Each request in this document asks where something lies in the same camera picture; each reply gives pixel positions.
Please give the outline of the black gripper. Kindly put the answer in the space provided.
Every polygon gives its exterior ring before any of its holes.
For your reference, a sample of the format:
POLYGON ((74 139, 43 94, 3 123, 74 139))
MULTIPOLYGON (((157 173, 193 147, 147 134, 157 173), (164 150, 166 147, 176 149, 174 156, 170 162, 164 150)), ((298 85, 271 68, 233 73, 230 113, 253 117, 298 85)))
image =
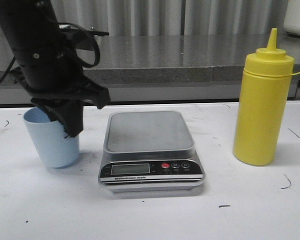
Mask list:
POLYGON ((110 94, 84 75, 84 68, 100 61, 95 33, 84 29, 21 28, 9 31, 9 45, 19 64, 17 81, 29 93, 31 103, 49 121, 59 121, 68 136, 84 127, 83 103, 103 108, 110 94))

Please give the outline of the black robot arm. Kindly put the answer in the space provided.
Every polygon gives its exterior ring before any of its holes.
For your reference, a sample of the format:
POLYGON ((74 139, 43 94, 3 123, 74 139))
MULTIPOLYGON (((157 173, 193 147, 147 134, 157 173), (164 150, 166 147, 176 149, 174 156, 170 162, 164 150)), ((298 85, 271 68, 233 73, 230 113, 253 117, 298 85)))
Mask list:
POLYGON ((100 62, 99 32, 60 26, 49 0, 0 0, 0 28, 18 63, 13 76, 33 105, 76 137, 84 127, 84 104, 101 109, 111 99, 106 87, 84 75, 100 62))

